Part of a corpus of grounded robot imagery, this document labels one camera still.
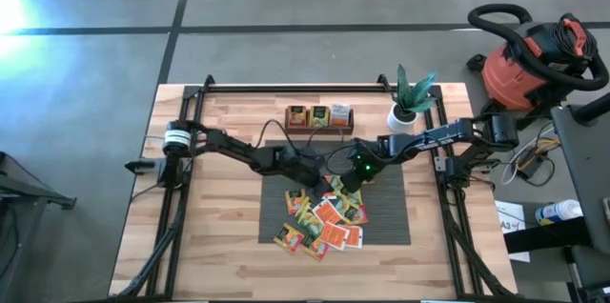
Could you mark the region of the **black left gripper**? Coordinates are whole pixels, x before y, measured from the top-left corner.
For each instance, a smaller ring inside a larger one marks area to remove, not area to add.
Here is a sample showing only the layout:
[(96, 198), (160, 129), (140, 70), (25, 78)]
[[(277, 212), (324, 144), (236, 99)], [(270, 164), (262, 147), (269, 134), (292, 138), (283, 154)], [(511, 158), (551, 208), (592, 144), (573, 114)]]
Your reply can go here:
[(320, 178), (323, 163), (324, 156), (312, 148), (304, 151), (286, 148), (280, 154), (280, 173), (306, 187), (313, 187), (314, 197), (321, 199), (327, 192), (334, 191), (325, 178)]

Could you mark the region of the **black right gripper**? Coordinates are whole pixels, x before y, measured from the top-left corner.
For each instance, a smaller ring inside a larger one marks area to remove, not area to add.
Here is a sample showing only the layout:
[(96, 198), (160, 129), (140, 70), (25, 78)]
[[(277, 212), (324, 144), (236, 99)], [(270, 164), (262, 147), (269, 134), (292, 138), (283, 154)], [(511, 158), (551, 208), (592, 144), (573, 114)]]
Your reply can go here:
[(348, 193), (357, 192), (363, 182), (371, 182), (384, 169), (380, 160), (362, 148), (353, 148), (347, 158), (352, 166), (340, 176), (340, 181)]

